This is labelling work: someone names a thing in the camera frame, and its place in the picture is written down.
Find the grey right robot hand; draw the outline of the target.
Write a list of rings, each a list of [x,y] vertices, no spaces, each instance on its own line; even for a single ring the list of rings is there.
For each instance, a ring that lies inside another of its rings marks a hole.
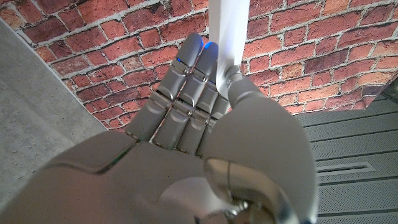
[[[239,68],[220,97],[215,43],[190,34],[123,132],[54,157],[2,223],[315,223],[317,172],[298,120]]]

